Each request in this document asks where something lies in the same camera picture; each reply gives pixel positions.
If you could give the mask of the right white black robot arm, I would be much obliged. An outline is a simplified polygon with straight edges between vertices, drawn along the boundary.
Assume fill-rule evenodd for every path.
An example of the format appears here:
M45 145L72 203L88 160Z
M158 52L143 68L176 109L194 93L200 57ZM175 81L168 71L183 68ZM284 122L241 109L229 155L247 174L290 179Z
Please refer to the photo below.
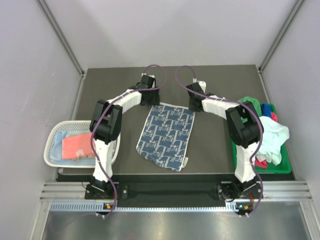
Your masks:
M244 103L226 100L216 95L205 95L199 82L186 86L189 94L189 109L194 112L206 112L226 120L229 137L236 145L237 178L231 185L234 194L245 198L256 185L255 151L257 150L263 127L250 101Z

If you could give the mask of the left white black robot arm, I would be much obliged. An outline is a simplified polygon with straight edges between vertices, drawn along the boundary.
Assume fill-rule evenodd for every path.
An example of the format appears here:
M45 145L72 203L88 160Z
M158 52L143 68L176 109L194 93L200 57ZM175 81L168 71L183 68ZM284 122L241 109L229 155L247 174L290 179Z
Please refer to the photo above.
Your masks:
M116 159L121 140L123 114L135 106L160 104L159 87L153 75L143 73L141 80L121 95L110 100L99 100L91 118L90 146L95 156L95 168L86 191L102 199L117 196L112 182L112 162Z

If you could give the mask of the pink bunny towel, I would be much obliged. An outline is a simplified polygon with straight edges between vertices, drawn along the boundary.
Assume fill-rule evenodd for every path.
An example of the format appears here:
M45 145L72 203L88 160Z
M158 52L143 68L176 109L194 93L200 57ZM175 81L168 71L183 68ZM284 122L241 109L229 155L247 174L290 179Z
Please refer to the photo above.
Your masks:
M61 157L63 160L78 160L82 157L94 157L90 132L72 135L62 140Z

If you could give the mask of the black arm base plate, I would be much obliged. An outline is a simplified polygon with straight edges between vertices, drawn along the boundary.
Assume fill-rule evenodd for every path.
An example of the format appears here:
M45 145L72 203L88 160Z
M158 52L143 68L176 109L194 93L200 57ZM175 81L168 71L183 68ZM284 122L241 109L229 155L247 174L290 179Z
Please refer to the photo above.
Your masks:
M236 200L252 204L260 197L257 183L238 196L233 182L120 182L116 184L117 207L222 207Z

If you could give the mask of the blue white patterned towel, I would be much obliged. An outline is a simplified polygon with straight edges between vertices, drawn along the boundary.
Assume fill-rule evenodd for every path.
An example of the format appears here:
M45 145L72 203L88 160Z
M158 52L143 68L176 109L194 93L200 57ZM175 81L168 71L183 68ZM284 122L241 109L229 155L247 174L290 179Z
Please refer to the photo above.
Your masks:
M184 106L152 106L136 145L144 159L158 167L180 172L188 163L188 143L196 113Z

